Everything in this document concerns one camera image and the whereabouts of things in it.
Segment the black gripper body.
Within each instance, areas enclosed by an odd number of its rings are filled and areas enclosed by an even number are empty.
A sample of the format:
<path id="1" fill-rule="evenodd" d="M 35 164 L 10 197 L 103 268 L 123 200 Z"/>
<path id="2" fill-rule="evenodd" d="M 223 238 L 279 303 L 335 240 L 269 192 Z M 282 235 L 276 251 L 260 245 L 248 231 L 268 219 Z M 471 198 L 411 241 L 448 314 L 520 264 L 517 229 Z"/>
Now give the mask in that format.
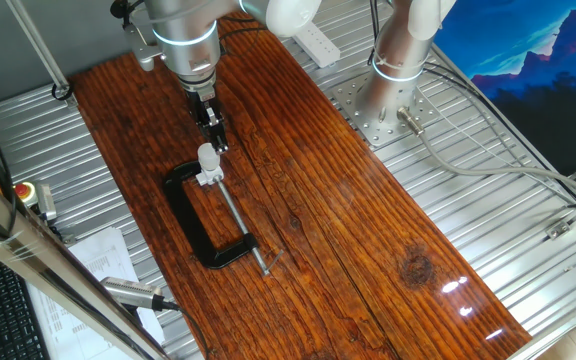
<path id="1" fill-rule="evenodd" d="M 218 125 L 218 101 L 213 80 L 188 83 L 186 95 L 196 123 L 202 129 L 213 129 Z"/>

